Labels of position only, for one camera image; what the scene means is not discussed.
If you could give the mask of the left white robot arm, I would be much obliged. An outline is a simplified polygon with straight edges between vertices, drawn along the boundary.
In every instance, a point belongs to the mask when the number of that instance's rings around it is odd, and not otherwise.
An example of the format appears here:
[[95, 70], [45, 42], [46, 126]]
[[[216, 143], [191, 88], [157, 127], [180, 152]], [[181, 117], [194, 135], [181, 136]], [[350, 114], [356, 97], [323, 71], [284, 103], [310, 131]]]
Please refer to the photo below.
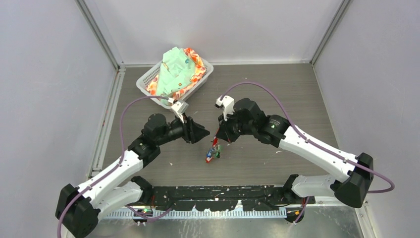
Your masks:
[[147, 205], [152, 198], [151, 185], [140, 177], [119, 187], [129, 176], [145, 168], [159, 154], [160, 146], [177, 139], [194, 144], [210, 134], [191, 117], [181, 115], [167, 122], [162, 114], [152, 114], [141, 134], [111, 165], [87, 181], [67, 184], [59, 194], [55, 217], [59, 221], [57, 236], [65, 227], [75, 238], [85, 238], [98, 222], [112, 211], [137, 202]]

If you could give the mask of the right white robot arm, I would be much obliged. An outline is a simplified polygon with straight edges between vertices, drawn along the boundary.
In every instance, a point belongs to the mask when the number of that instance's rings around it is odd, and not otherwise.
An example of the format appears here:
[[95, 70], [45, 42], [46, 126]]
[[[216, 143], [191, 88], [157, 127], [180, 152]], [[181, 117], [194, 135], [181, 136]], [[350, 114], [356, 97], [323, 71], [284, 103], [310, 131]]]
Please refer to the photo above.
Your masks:
[[262, 144], [290, 151], [328, 172], [324, 176], [290, 175], [282, 191], [285, 201], [293, 204], [308, 196], [328, 196], [353, 208], [362, 207], [373, 173], [361, 166], [372, 169], [372, 156], [340, 151], [292, 126], [282, 116], [266, 115], [249, 98], [235, 102], [224, 96], [217, 98], [215, 106], [223, 110], [218, 117], [217, 139], [232, 143], [242, 135], [252, 135]]

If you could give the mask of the red grey carabiner keyring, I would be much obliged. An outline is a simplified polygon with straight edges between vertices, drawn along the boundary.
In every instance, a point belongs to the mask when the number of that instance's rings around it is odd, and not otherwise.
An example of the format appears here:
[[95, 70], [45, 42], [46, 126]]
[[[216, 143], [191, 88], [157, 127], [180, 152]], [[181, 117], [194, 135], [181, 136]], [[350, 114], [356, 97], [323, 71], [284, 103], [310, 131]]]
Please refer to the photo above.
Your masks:
[[218, 145], [218, 138], [215, 136], [212, 140], [212, 148], [215, 148]]

